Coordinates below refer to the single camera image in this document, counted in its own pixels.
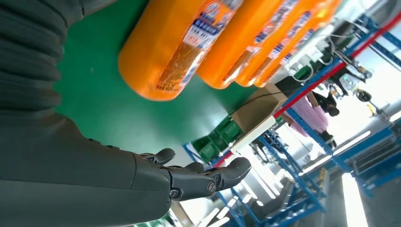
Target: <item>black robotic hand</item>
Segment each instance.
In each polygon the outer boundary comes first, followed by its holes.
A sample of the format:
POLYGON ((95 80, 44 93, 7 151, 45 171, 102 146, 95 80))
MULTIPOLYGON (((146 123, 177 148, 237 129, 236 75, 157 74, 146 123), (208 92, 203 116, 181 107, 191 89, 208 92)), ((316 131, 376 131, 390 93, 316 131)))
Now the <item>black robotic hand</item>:
POLYGON ((147 161, 156 164, 163 174, 168 175, 170 182, 170 198, 174 201, 184 201, 211 196, 214 192, 231 188, 243 180, 251 169, 250 162, 244 157, 238 157, 227 167, 204 170, 203 165, 194 162, 186 167, 161 166, 174 158, 175 152, 166 148, 159 153, 141 154, 147 161))

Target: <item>green crate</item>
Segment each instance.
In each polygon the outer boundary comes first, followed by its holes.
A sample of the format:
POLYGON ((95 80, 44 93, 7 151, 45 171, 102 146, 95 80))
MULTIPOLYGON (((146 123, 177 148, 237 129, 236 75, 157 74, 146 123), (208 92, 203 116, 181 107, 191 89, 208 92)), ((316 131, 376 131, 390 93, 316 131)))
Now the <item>green crate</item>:
POLYGON ((214 142, 210 141, 206 146, 199 150, 198 153, 205 162, 210 162, 212 159, 218 157, 220 150, 214 142))
POLYGON ((196 151, 202 150, 208 143, 210 143, 211 139, 209 136, 202 137, 198 140, 193 141, 191 144, 196 151))
POLYGON ((228 143, 216 130, 212 131, 212 133, 209 135, 209 138, 217 146, 220 152, 228 147, 228 143))
POLYGON ((231 117, 227 117, 214 131, 221 136, 226 144, 237 141, 244 134, 231 117))

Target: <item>workbench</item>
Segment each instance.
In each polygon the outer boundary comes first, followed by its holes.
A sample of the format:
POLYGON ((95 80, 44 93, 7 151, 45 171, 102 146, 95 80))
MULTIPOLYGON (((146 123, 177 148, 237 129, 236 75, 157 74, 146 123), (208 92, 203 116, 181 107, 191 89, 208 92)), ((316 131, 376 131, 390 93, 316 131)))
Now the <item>workbench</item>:
POLYGON ((73 25, 59 64, 62 79, 54 86, 62 95, 56 111, 85 137, 138 153, 207 135, 256 90, 235 83, 214 90, 194 76, 170 102, 152 102, 132 91, 118 72, 118 53, 147 2, 119 0, 73 25))

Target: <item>metal frame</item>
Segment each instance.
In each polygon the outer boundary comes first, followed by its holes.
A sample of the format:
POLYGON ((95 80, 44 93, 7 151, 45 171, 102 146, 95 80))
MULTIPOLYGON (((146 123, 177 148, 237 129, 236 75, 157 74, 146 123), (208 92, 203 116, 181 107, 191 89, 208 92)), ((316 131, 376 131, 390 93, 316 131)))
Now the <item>metal frame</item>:
MULTIPOLYGON (((368 32, 363 32, 360 28, 356 28, 357 34, 360 36, 359 40, 357 40, 355 43, 353 43, 345 52, 345 55, 350 55, 354 54, 354 50, 358 48, 362 43, 364 43, 367 39, 370 39, 370 37, 376 33, 379 28, 375 26, 373 21, 371 21, 367 17, 362 17, 363 19, 368 19, 368 23, 366 26, 368 27, 368 32)), ((383 37, 386 38, 389 42, 397 46, 398 48, 401 49, 401 41, 393 36, 389 32, 383 33, 383 37)), ((365 48, 367 44, 364 44, 363 47, 359 48, 357 52, 360 52, 362 48, 365 48)), ((388 50, 385 50, 382 48, 380 44, 377 42, 373 42, 372 46, 375 47, 378 51, 383 53, 386 57, 388 57, 390 60, 394 61, 398 66, 401 67, 401 61, 395 57, 394 54, 391 52, 389 53, 388 50)), ((319 73, 317 73, 316 76, 314 76, 311 80, 309 80, 302 88, 300 88, 292 97, 290 97, 287 102, 284 103, 284 105, 291 103, 294 99, 299 98, 301 94, 303 94, 305 91, 310 90, 311 86, 313 86, 316 82, 321 80, 325 74, 329 73, 331 70, 333 70, 335 67, 338 67, 339 64, 341 63, 341 59, 335 58, 333 62, 323 68, 319 73)), ((356 182, 358 185, 363 189, 363 191, 371 195, 370 189, 372 189, 375 186, 380 186, 384 184, 385 182, 395 178, 399 177, 401 175, 400 171, 400 165, 398 164, 396 167, 391 169, 390 173, 384 176, 381 176, 378 178, 374 183, 367 184, 364 179, 360 178, 356 173, 353 172, 353 170, 345 163, 345 161, 364 150, 367 150, 372 144, 375 144, 378 142, 378 140, 383 140, 387 138, 388 136, 393 135, 392 131, 390 129, 385 129, 382 132, 377 133, 376 135, 371 136, 371 138, 367 139, 366 142, 361 142, 360 144, 354 146, 353 148, 344 151, 341 155, 334 156, 333 155, 333 150, 327 146, 327 144, 320 138, 319 135, 317 135, 312 128, 307 125, 296 113, 294 110, 289 108, 287 110, 287 113, 299 124, 301 127, 310 135, 311 138, 313 138, 323 149, 324 151, 330 155, 332 158, 331 160, 337 164, 344 172, 351 173, 352 176, 355 178, 356 182)), ((326 209, 325 207, 321 204, 322 198, 326 197, 324 192, 321 190, 321 188, 317 185, 317 183, 313 180, 313 177, 311 177, 309 174, 305 174, 302 171, 302 168, 298 165, 298 163, 291 157, 290 154, 286 151, 284 146, 273 136, 273 134, 270 131, 267 131, 266 134, 270 137, 271 141, 275 143, 278 148, 286 155, 288 159, 289 165, 286 164, 286 162, 280 158, 280 156, 277 154, 276 150, 273 148, 271 144, 269 144, 266 139, 262 136, 259 137, 259 140, 262 142, 262 144, 268 149, 268 151, 277 159, 277 161, 281 164, 283 168, 285 168, 291 176, 294 178, 295 182, 297 183, 298 187, 295 186, 291 196, 288 200, 287 207, 285 209, 282 209, 278 214, 267 218, 266 220, 259 220, 257 216, 252 212, 250 207, 242 202, 242 198, 239 195, 238 192, 236 192, 234 189, 231 189, 231 192, 233 195, 238 197, 238 200, 240 203, 245 207, 247 210, 248 214, 254 219, 256 222, 257 226, 288 226, 289 224, 295 222, 296 220, 299 220, 301 218, 306 217, 307 215, 320 210, 322 212, 325 212, 326 209), (302 189, 305 194, 307 195, 306 198, 296 200, 296 196, 298 195, 298 189, 302 189)), ((188 153, 188 155, 191 157, 193 161, 197 161, 195 157, 198 157, 195 155, 193 152, 191 152, 186 145, 184 145, 185 151, 188 153)), ((219 158, 219 160, 214 161, 213 163, 208 163, 209 167, 214 167, 218 166, 221 164, 225 158, 230 156, 231 152, 227 151, 223 157, 219 158)), ((395 157, 391 158, 397 158, 400 159, 401 155, 398 153, 395 155, 395 157)), ((332 164, 327 164, 326 167, 334 167, 332 164)), ((237 222, 237 224, 242 227, 245 225, 244 218, 242 214, 237 214, 236 211, 229 207, 227 204, 226 199, 222 196, 221 193, 218 192, 219 198, 225 203, 225 205, 229 208, 230 213, 234 217, 234 220, 237 222)))

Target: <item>bottle label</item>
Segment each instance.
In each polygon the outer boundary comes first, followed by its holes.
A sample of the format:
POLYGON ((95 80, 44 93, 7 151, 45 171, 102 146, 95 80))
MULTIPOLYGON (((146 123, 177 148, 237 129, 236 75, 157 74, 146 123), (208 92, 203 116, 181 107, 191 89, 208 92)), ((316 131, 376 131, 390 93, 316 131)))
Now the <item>bottle label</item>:
POLYGON ((220 0, 211 0, 201 10, 184 38, 184 43, 208 50, 234 15, 220 0))
POLYGON ((298 0, 286 0, 279 9, 275 12, 271 20, 266 23, 263 30, 255 37, 255 44, 263 43, 277 28, 281 26, 288 14, 292 11, 298 0))
POLYGON ((241 5, 242 0, 206 0, 188 29, 156 89, 180 92, 198 69, 206 53, 241 5))
POLYGON ((298 50, 302 45, 304 45, 306 42, 308 42, 308 40, 313 36, 314 34, 314 30, 313 29, 309 29, 306 34, 304 35, 304 37, 301 38, 301 40, 299 40, 299 42, 296 44, 296 46, 294 47, 294 50, 298 50))
POLYGON ((276 59, 279 54, 281 53, 281 51, 284 49, 284 45, 279 44, 277 45, 269 54, 269 58, 270 59, 276 59))
POLYGON ((286 65, 288 62, 289 62, 289 60, 291 59, 291 57, 292 57, 292 54, 287 54, 281 61, 280 61, 280 64, 281 65, 286 65))
POLYGON ((301 30, 301 28, 308 22, 311 18, 310 12, 305 12, 303 15, 298 19, 298 21, 294 24, 294 26, 290 29, 287 33, 286 38, 283 40, 283 44, 287 45, 291 39, 301 30))

